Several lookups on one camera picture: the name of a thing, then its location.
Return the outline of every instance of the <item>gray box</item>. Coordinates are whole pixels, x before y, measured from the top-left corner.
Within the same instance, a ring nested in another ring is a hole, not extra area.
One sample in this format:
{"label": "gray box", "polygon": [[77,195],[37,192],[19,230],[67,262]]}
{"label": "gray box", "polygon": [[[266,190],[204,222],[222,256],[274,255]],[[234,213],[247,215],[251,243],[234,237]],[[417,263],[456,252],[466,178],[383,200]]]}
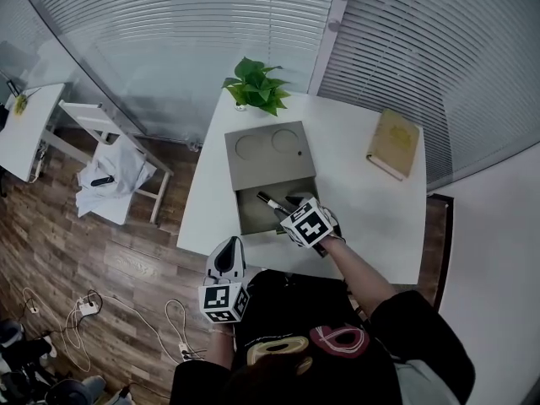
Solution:
{"label": "gray box", "polygon": [[275,230],[279,220],[257,198],[263,191],[295,210],[285,197],[309,192],[318,199],[315,166],[301,121],[254,127],[225,134],[230,180],[242,235]]}

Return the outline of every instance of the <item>white cube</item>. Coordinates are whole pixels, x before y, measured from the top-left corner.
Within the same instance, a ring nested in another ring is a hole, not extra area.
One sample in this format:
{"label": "white cube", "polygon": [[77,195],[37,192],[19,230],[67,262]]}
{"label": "white cube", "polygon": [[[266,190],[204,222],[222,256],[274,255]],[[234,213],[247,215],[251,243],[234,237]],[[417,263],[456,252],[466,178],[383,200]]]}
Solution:
{"label": "white cube", "polygon": [[241,283],[199,287],[199,309],[212,323],[238,322],[246,312],[249,294]]}
{"label": "white cube", "polygon": [[333,231],[332,225],[314,197],[284,219],[281,226],[293,241],[305,247],[312,247]]}

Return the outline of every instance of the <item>desk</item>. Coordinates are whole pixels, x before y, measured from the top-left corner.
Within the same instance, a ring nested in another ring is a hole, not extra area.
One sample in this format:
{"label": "desk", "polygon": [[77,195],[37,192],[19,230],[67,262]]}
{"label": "desk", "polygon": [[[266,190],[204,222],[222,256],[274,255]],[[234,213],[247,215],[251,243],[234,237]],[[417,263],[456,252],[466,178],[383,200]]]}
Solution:
{"label": "desk", "polygon": [[[398,181],[365,158],[380,113],[307,94],[293,94],[283,102],[288,109],[278,110],[276,118],[251,107],[237,111],[229,92],[221,94],[193,177],[178,247],[209,255],[222,240],[240,236],[224,134],[300,120],[321,203],[338,217],[348,244],[391,283],[417,283],[425,225],[423,133],[411,175]],[[286,235],[267,232],[241,239],[250,265],[342,277],[333,262],[298,247]]]}
{"label": "desk", "polygon": [[91,160],[87,154],[46,130],[64,87],[64,84],[53,84],[25,90],[23,93],[29,96],[28,104],[20,116],[13,111],[15,98],[9,96],[6,106],[11,111],[0,132],[0,166],[23,181],[30,180],[41,140],[84,163]]}

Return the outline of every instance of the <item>yellow book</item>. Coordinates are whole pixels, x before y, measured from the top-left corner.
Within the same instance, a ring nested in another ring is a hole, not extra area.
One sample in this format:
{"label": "yellow book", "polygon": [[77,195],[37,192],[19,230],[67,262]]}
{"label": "yellow book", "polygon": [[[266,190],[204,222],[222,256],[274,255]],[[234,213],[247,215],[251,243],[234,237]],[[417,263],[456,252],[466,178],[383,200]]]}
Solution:
{"label": "yellow book", "polygon": [[420,130],[414,123],[386,109],[379,117],[367,159],[402,181],[411,173],[419,136]]}

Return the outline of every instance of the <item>green plant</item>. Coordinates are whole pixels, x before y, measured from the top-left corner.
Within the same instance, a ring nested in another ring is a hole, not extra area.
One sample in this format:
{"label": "green plant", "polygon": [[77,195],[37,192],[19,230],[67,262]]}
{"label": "green plant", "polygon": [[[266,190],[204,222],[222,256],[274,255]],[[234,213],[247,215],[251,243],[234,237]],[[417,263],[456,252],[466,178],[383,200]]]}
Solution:
{"label": "green plant", "polygon": [[287,81],[267,77],[267,73],[273,69],[283,68],[264,67],[263,62],[244,57],[235,67],[235,75],[238,78],[226,78],[221,88],[225,87],[237,104],[256,106],[277,116],[278,108],[287,109],[281,99],[290,94],[280,89]]}

